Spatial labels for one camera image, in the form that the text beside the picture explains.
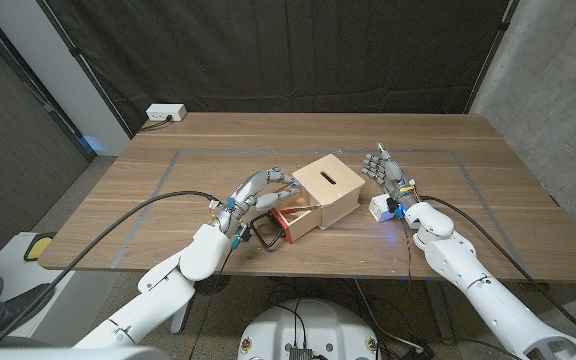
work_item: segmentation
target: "red object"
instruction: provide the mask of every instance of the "red object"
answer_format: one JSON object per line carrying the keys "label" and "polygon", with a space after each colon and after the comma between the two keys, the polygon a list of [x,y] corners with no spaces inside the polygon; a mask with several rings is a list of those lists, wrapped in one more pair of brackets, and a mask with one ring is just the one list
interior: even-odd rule
{"label": "red object", "polygon": [[288,242],[292,244],[292,236],[290,235],[290,228],[288,227],[286,219],[275,208],[270,209],[270,212],[277,220],[279,220],[282,229],[284,229],[286,240],[288,240]]}

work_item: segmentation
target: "wooden box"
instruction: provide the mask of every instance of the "wooden box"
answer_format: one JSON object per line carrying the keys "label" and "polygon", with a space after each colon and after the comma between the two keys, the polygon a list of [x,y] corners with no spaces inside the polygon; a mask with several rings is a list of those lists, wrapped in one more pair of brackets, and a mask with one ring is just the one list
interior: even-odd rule
{"label": "wooden box", "polygon": [[[365,180],[330,154],[293,172],[301,183],[300,196],[277,204],[273,214],[292,243],[315,226],[325,230],[359,207],[359,191]],[[282,214],[287,207],[319,206],[317,209]]]}

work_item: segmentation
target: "black curtain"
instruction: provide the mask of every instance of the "black curtain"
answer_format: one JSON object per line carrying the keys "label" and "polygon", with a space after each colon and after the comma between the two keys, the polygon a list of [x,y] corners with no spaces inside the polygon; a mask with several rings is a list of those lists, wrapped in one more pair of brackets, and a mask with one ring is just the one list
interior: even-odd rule
{"label": "black curtain", "polygon": [[507,3],[48,1],[134,132],[151,103],[461,113]]}

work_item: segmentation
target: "gray wall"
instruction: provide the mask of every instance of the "gray wall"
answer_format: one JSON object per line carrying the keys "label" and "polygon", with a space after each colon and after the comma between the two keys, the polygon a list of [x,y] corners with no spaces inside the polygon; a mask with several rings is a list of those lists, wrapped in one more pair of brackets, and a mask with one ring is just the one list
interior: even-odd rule
{"label": "gray wall", "polygon": [[0,56],[0,250],[29,231],[86,166]]}
{"label": "gray wall", "polygon": [[95,152],[119,155],[130,139],[37,1],[0,0],[0,27]]}
{"label": "gray wall", "polygon": [[576,222],[576,1],[520,1],[470,112]]}

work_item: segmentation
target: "concrete wall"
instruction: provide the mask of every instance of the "concrete wall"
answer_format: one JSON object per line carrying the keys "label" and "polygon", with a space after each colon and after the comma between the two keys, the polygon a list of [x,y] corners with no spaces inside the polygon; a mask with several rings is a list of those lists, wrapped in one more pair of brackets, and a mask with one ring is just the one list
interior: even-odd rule
{"label": "concrete wall", "polygon": [[576,1],[520,1],[470,112],[576,222]]}
{"label": "concrete wall", "polygon": [[35,0],[0,0],[0,27],[98,155],[130,139]]}

